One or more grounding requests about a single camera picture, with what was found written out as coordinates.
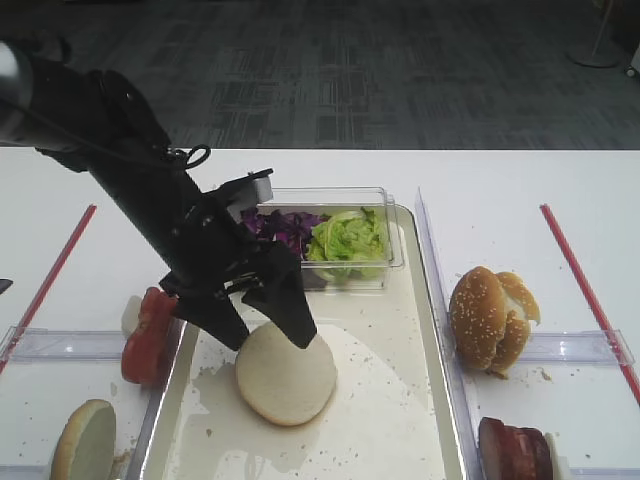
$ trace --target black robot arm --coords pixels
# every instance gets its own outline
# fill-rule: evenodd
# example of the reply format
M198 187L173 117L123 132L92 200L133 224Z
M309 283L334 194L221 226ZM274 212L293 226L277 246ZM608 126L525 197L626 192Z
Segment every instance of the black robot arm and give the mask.
M171 272L160 281L178 297L176 315L233 350L248 335L229 300L268 316L298 347L316 333L300 259L280 242L257 241L240 212L271 198L272 170L203 193L172 150L142 94L115 72L79 74L0 42L0 142L31 146L88 171ZM196 147L191 153L207 147Z

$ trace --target shredded red cabbage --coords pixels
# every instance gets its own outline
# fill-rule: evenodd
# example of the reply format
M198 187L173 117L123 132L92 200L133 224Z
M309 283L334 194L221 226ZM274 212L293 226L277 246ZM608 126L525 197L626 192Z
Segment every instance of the shredded red cabbage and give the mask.
M326 217L306 212L282 214L280 210L274 210L263 215L257 208L242 212L242 222L258 240L279 240L303 259L311 242L311 229L326 220Z

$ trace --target tomato slice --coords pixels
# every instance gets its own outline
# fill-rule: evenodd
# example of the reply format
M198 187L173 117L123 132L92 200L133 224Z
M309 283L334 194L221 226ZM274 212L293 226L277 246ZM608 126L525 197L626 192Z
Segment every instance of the tomato slice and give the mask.
M122 377L143 386L157 385L167 364L167 335L178 300L151 287L142 300L138 326L122 351Z

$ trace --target white table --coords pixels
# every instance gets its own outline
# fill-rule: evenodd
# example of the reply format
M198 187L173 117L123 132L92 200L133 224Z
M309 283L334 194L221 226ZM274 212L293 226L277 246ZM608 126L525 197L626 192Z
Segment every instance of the white table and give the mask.
M206 189L268 167L274 187L382 186L411 209L421 188L448 291L477 264L513 269L536 294L544 330L596 330L538 209L549 203L609 320L640 356L640 153L226 150L192 176ZM0 172L0 277L15 281L0 296L0 332L19 320L90 203L96 215L32 326L119 328L129 296L155 284L166 267L89 175L9 148L0 149ZM630 395L621 385L620 395ZM638 422L637 407L627 408L613 414ZM640 467L633 443L627 450L621 442L622 452L613 442L612 458Z

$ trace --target red straw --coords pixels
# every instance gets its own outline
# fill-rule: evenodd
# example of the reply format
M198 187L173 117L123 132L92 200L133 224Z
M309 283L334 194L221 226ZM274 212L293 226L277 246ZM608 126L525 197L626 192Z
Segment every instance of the red straw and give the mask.
M554 217L553 213L551 213L551 208L549 207L549 205L544 204L540 205L540 210L542 211L542 215L544 215L545 220L549 224L549 228L551 229L553 236L556 238L556 242L558 242L558 245L560 246L560 249L564 254L564 258L567 259L567 262L571 267L571 271L573 272L573 276L576 277L578 285L580 286L580 290L582 290L582 294L587 300L587 303L589 304L593 315L596 317L600 328L602 330L605 330L606 332L611 332L613 328L611 327L611 324L609 323L609 320L607 319L607 316L605 315L600 302L598 302L596 294L593 292L591 285L589 285L587 277L585 277L582 268L580 268L580 264L578 263L576 256L573 254L573 251L571 251L569 242L562 233L556 217ZM620 358L620 347L615 337L613 335L609 335L609 341L611 342L611 346L613 347L616 356ZM638 381L638 377L633 371L633 368L630 365L620 365L620 370L622 370L624 378L627 379L627 383L629 384L629 387L633 392L633 396L636 397L636 401L638 402L638 404L640 404L640 382Z
M13 333L13 337L9 341L9 346L7 347L7 350L5 352L5 356L3 359L0 360L0 373L2 373L4 368L7 366L11 353L18 345L18 342L20 342L22 335L24 335L25 330L31 323L31 320L33 320L33 317L38 311L38 308L40 308L40 305L42 305L44 298L47 296L47 292L49 292L51 285L53 284L56 277L58 276L58 273L60 273L60 270L64 266L64 263L67 261L67 258L69 258L69 255L71 255L71 252L73 251L73 248L76 246L76 243L78 243L78 240L80 240L80 237L82 236L82 233L84 232L85 228L87 228L87 225L89 224L89 220L91 220L91 217L93 217L93 214L95 213L96 208L97 207L95 205L89 205L87 209L84 211L84 214L82 215L82 218L80 218L78 225L76 225L76 228L71 233L69 240L67 240L67 243L65 244L64 248L58 255L58 258L56 259L55 263L51 267L51 270L49 270L49 273L47 274L44 281L42 282L42 285L40 285L40 288L38 289L36 296L33 297L33 300L31 300L29 307L27 307L27 311L24 312L24 315L20 319L20 322L18 323L18 326L16 327L15 332Z

